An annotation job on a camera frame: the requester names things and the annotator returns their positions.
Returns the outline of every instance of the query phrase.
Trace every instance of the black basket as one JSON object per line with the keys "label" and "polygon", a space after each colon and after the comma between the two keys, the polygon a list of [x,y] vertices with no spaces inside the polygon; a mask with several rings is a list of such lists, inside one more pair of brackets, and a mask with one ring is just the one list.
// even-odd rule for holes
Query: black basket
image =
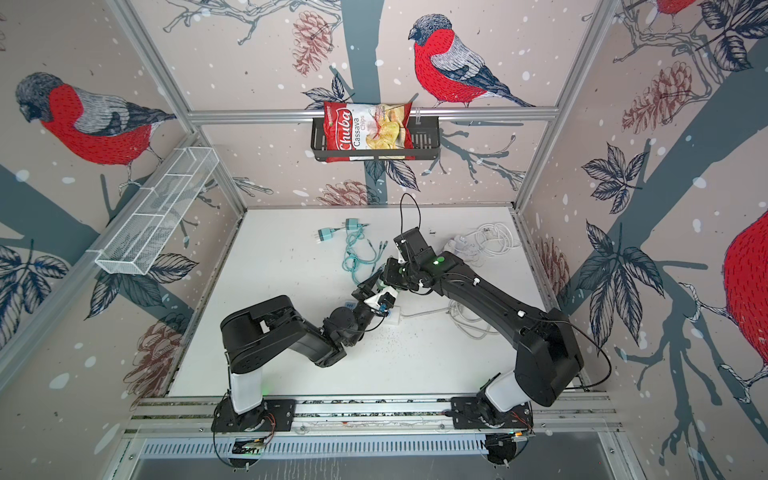
{"label": "black basket", "polygon": [[392,150],[327,150],[324,122],[324,118],[315,118],[312,121],[312,151],[315,152],[315,160],[317,161],[324,162],[329,157],[373,157],[373,160],[435,160],[440,154],[440,129],[437,117],[420,117],[419,122],[416,123],[416,119],[411,116],[408,119],[408,131],[411,133],[413,148]]}

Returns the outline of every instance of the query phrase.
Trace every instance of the red chip bag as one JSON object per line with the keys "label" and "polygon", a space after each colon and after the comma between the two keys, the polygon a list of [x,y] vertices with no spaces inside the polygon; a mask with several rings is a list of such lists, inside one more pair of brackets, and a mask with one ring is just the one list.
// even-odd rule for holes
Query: red chip bag
{"label": "red chip bag", "polygon": [[[411,104],[340,104],[325,103],[327,150],[395,150],[413,148],[408,132]],[[380,157],[403,160],[403,156]],[[372,160],[373,157],[329,157],[326,161]]]}

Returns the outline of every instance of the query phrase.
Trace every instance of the white wire basket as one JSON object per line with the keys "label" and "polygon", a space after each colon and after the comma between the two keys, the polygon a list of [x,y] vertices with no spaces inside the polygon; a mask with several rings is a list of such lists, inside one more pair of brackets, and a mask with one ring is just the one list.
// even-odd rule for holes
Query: white wire basket
{"label": "white wire basket", "polygon": [[168,172],[154,187],[142,188],[148,195],[99,253],[96,264],[107,273],[146,275],[219,163],[213,148],[174,153]]}

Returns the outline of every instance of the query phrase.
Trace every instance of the gray floor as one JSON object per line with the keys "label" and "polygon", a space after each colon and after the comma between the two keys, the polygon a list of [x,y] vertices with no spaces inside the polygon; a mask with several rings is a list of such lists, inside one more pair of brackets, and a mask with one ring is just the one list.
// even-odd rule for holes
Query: gray floor
{"label": "gray floor", "polygon": [[144,460],[133,480],[240,478],[242,480],[612,480],[596,433],[537,435],[509,468],[481,455],[322,458],[261,461],[248,472],[217,459]]}

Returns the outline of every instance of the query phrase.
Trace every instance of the white tabletop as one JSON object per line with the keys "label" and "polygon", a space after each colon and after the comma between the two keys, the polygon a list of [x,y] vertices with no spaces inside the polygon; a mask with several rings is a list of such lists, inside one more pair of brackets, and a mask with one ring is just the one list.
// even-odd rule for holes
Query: white tabletop
{"label": "white tabletop", "polygon": [[[415,209],[404,209],[405,229],[418,222]],[[224,317],[264,300],[288,295],[299,313],[320,326],[333,309],[352,300],[355,289],[341,268],[345,234],[316,243],[323,227],[341,226],[356,217],[374,247],[388,240],[384,257],[397,256],[392,239],[400,233],[400,216],[390,208],[327,208],[249,210],[200,319],[187,354],[170,388],[170,396],[220,396],[227,390],[227,361],[219,324]],[[517,236],[505,207],[423,207],[422,234],[436,252],[458,233],[482,223],[502,222]],[[362,258],[372,252],[366,242],[356,249]],[[522,248],[486,258],[478,275],[509,295],[543,308]],[[370,275],[363,267],[359,280]],[[436,293],[417,296],[401,292],[402,313],[435,310],[449,300]],[[366,333],[346,358],[321,369],[306,357],[286,350],[263,367],[265,395],[375,395],[474,393],[493,375],[514,368],[515,350],[500,335],[472,340],[447,313],[401,319]]]}

